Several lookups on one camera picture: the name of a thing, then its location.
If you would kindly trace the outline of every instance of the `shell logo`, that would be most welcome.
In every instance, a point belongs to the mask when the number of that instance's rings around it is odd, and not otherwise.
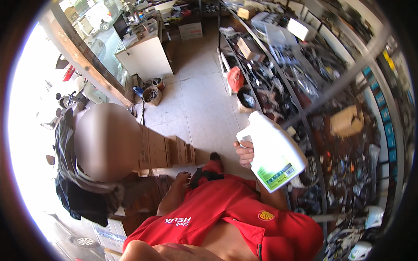
[[[261,210],[260,213],[258,214],[258,218],[263,221],[269,221],[274,218],[274,215],[268,211]]]

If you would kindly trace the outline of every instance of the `white spray bottle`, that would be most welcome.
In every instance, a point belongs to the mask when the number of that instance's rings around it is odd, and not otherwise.
[[[308,161],[292,137],[261,112],[251,113],[248,120],[249,126],[237,133],[237,139],[240,142],[251,137],[251,170],[272,193],[304,171]]]

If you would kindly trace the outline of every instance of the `barcode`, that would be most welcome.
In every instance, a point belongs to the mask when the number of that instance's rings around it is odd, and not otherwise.
[[[290,168],[289,168],[289,169],[285,172],[286,177],[289,177],[290,175],[292,175],[292,174],[293,174],[293,172],[295,172],[295,168],[290,167]]]

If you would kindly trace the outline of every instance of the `fingers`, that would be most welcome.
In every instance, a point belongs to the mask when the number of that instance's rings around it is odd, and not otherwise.
[[[254,145],[252,144],[252,142],[249,142],[246,140],[242,140],[241,142],[234,141],[234,147],[239,147],[240,144],[246,148],[254,148]]]
[[[240,160],[240,164],[243,165],[249,165],[252,162],[252,159],[249,160]]]
[[[251,160],[254,158],[254,153],[242,154],[240,155],[241,160]]]
[[[249,153],[252,153],[254,155],[254,149],[243,148],[243,147],[237,148],[237,154],[238,155],[244,155],[244,154],[249,154]]]

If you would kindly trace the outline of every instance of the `spray bottle label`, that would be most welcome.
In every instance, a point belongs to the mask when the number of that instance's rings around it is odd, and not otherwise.
[[[285,183],[289,179],[289,177],[295,172],[296,170],[292,166],[292,164],[288,163],[283,169],[281,169],[277,173],[268,172],[262,166],[258,170],[257,174],[261,177],[261,179],[269,187],[270,190],[274,190],[275,188]]]

